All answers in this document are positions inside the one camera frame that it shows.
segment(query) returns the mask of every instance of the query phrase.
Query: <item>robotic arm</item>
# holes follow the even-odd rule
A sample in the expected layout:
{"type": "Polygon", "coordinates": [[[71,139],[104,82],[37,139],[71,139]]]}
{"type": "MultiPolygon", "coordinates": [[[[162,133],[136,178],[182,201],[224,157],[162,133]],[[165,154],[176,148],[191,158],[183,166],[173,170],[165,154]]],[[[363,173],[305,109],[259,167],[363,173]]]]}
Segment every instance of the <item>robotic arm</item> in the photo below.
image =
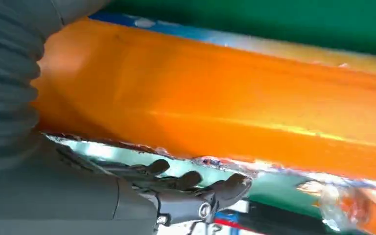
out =
{"type": "Polygon", "coordinates": [[[149,235],[158,224],[211,222],[250,188],[241,175],[203,189],[170,187],[175,179],[152,168],[104,167],[32,131],[29,82],[46,39],[107,2],[0,0],[0,235],[149,235]]]}

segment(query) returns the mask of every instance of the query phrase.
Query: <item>green background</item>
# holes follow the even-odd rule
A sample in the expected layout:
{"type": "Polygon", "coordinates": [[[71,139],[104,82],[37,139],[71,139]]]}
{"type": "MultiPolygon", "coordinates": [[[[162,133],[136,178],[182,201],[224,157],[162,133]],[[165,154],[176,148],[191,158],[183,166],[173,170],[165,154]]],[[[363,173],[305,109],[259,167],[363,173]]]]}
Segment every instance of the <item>green background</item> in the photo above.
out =
{"type": "Polygon", "coordinates": [[[116,0],[105,10],[376,54],[376,0],[116,0]]]}

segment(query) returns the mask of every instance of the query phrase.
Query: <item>orange pipe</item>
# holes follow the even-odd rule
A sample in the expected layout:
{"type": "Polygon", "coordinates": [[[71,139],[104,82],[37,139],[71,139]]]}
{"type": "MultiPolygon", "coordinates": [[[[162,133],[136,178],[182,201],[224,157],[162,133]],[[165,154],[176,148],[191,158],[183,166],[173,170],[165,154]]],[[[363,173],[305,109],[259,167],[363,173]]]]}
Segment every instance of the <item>orange pipe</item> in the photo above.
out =
{"type": "Polygon", "coordinates": [[[376,75],[88,19],[40,66],[42,130],[376,180],[376,75]]]}

